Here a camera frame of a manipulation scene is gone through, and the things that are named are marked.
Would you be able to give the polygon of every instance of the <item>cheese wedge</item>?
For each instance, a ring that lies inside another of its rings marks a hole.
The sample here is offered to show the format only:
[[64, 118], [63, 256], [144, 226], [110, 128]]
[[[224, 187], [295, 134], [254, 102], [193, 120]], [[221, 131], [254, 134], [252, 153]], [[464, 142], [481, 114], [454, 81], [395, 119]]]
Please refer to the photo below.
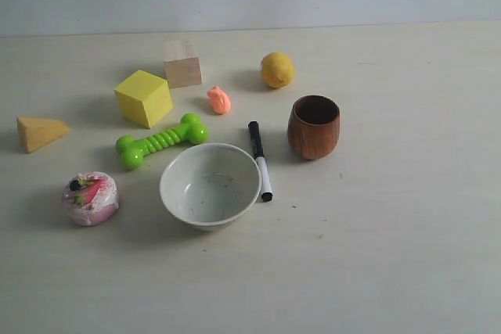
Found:
[[70, 132], [71, 128], [61, 120], [38, 117], [17, 118], [17, 133], [27, 153], [32, 153]]

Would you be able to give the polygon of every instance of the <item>green dog bone toy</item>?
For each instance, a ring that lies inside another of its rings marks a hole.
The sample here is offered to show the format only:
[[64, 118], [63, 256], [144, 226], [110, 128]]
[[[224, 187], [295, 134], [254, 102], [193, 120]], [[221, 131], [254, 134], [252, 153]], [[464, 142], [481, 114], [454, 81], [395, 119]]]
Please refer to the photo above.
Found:
[[181, 124], [151, 137], [136, 140], [132, 136], [122, 136], [115, 145], [120, 154], [122, 166], [134, 170], [142, 165], [144, 156], [166, 149], [169, 146], [190, 141], [201, 144], [209, 137], [209, 130], [195, 113], [186, 113]]

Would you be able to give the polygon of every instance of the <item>marker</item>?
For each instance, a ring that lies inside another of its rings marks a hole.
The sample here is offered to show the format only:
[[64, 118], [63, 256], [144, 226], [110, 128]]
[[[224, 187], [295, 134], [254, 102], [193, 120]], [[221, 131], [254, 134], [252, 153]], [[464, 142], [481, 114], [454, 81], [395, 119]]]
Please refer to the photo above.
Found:
[[249, 123], [250, 143], [252, 144], [252, 151], [254, 159], [259, 166], [261, 172], [261, 199], [267, 203], [273, 198], [272, 183], [269, 181], [268, 168], [266, 167], [265, 154], [263, 152], [263, 145], [261, 144], [261, 135], [259, 134], [259, 124], [257, 121]]

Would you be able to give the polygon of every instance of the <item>yellow foam block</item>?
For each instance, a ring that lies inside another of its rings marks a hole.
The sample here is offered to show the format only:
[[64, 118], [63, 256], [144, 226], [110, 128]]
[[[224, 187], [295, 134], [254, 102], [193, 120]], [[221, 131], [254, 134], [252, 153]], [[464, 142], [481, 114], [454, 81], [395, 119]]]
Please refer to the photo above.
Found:
[[151, 128], [172, 110], [167, 80], [138, 70], [115, 88], [124, 117]]
[[71, 128], [61, 120], [38, 117], [17, 118], [17, 133], [21, 144], [28, 153], [32, 153], [70, 132]]

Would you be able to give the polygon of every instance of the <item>brown wooden cup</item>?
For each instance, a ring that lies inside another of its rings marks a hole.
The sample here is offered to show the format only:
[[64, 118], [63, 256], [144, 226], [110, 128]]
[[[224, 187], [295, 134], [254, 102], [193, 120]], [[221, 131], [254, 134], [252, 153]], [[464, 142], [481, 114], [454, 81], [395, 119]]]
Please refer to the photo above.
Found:
[[307, 160], [323, 158], [336, 147], [340, 126], [336, 103], [321, 95], [307, 95], [292, 106], [287, 127], [289, 145]]

